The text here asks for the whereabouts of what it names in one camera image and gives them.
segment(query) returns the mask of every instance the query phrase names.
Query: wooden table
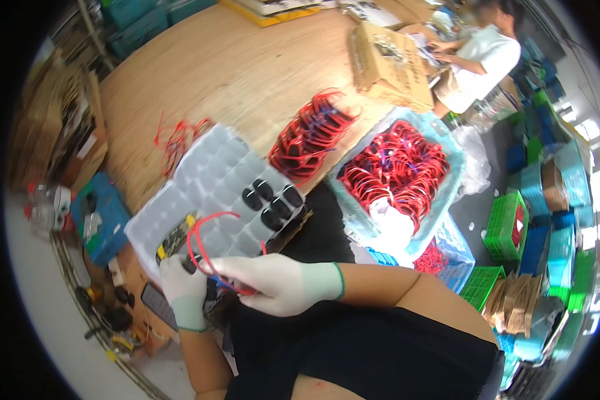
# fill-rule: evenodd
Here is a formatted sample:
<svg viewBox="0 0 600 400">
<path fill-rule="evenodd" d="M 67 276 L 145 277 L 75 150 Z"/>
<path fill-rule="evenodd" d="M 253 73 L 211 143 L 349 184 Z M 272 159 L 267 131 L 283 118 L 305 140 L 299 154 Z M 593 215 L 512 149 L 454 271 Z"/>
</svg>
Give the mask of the wooden table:
<svg viewBox="0 0 600 400">
<path fill-rule="evenodd" d="M 101 87 L 109 135 L 105 169 L 131 212 L 138 212 L 165 182 L 160 173 L 163 153 L 153 144 L 163 110 L 166 124 L 209 117 L 231 125 L 265 156 L 297 110 L 315 93 L 335 86 L 350 95 L 363 114 L 322 169 L 303 185 L 309 192 L 392 108 L 355 92 L 345 43 L 353 27 L 350 18 L 327 10 L 261 29 L 215 5 L 133 53 Z M 147 278 L 129 244 L 118 261 L 127 276 L 127 290 L 140 299 Z M 133 314 L 145 319 L 141 305 Z M 150 319 L 163 335 L 173 334 L 155 316 Z"/>
</svg>

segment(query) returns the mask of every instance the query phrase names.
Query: gloved hand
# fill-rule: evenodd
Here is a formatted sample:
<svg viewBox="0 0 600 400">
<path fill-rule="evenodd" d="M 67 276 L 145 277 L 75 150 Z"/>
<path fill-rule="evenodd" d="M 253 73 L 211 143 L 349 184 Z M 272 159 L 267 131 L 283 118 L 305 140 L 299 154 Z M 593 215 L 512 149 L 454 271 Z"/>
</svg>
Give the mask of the gloved hand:
<svg viewBox="0 0 600 400">
<path fill-rule="evenodd" d="M 253 296 L 240 296 L 242 304 L 272 316 L 295 316 L 318 301 L 337 300 L 344 294 L 342 273 L 334 262 L 303 264 L 277 253 L 211 262 L 221 275 L 258 290 Z"/>
<path fill-rule="evenodd" d="M 207 295 L 207 276 L 200 271 L 193 275 L 182 266 L 179 255 L 172 255 L 160 262 L 160 281 L 179 329 L 202 332 L 205 319 L 202 306 Z"/>
</svg>

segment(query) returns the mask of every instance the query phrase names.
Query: bundle of red wires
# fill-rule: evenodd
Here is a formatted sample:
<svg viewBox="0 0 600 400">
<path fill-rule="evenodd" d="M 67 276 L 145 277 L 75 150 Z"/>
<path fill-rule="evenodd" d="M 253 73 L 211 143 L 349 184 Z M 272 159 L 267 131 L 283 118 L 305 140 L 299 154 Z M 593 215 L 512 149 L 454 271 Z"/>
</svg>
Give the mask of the bundle of red wires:
<svg viewBox="0 0 600 400">
<path fill-rule="evenodd" d="M 324 156 L 360 116 L 338 110 L 329 101 L 343 96 L 335 88 L 313 96 L 280 133 L 269 152 L 271 165 L 298 185 L 320 169 Z"/>
<path fill-rule="evenodd" d="M 371 203 L 387 198 L 413 220 L 416 233 L 449 171 L 446 158 L 442 146 L 398 120 L 344 165 L 338 179 L 366 211 Z"/>
<path fill-rule="evenodd" d="M 164 145 L 164 154 L 162 155 L 162 160 L 160 161 L 160 165 L 162 168 L 162 175 L 165 178 L 169 178 L 174 169 L 178 166 L 182 156 L 187 151 L 189 146 L 193 144 L 193 142 L 200 137 L 202 133 L 202 127 L 205 124 L 213 124 L 211 120 L 208 118 L 202 119 L 196 125 L 186 121 L 180 120 L 176 124 L 175 128 L 163 127 L 162 126 L 162 118 L 164 117 L 164 111 L 160 115 L 160 121 L 158 121 L 158 132 L 155 134 L 155 138 L 153 139 L 153 144 L 158 147 L 160 146 L 160 132 L 165 129 L 174 129 L 173 133 L 169 137 L 169 140 Z M 187 133 L 191 132 L 191 143 L 187 144 Z"/>
<path fill-rule="evenodd" d="M 420 272 L 425 272 L 437 276 L 449 265 L 449 260 L 433 243 L 427 246 L 419 259 L 413 262 L 413 267 Z"/>
<path fill-rule="evenodd" d="M 522 210 L 522 206 L 519 205 L 518 208 L 516 208 L 516 220 L 513 223 L 513 231 L 511 232 L 511 241 L 516 248 L 518 248 L 520 240 L 522 240 L 522 229 L 518 229 L 518 221 L 524 223 L 524 220 L 525 212 Z"/>
</svg>

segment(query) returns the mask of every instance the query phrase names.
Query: person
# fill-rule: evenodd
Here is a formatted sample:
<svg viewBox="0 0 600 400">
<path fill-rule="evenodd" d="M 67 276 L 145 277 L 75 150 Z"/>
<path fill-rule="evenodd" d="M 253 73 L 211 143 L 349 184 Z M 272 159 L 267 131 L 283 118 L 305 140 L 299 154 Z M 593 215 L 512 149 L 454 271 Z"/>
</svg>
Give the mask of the person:
<svg viewBox="0 0 600 400">
<path fill-rule="evenodd" d="M 433 87 L 434 114 L 449 110 L 462 114 L 476 99 L 482 100 L 518 64 L 520 43 L 515 29 L 525 9 L 518 0 L 481 0 L 477 20 L 488 25 L 471 37 L 455 42 L 431 41 L 435 59 L 451 64 Z M 445 52 L 458 49 L 455 54 Z"/>
<path fill-rule="evenodd" d="M 203 318 L 207 277 L 178 256 L 160 264 L 197 400 L 493 399 L 504 354 L 480 313 L 435 276 L 353 264 L 324 183 L 306 204 L 314 215 L 286 255 L 211 260 L 258 290 L 224 331 L 236 377 Z"/>
</svg>

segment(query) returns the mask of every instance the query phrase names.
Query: white t-shirt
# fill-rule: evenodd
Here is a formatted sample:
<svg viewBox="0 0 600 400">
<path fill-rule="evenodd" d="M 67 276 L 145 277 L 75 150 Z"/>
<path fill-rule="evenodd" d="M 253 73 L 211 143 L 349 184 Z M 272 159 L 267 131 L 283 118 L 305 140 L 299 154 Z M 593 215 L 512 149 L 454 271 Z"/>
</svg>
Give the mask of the white t-shirt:
<svg viewBox="0 0 600 400">
<path fill-rule="evenodd" d="M 496 26 L 489 25 L 473 34 L 456 52 L 456 56 L 479 61 L 487 71 L 485 75 L 480 75 L 460 68 L 456 64 L 451 66 L 459 89 L 482 100 L 518 64 L 520 43 L 500 34 Z"/>
</svg>

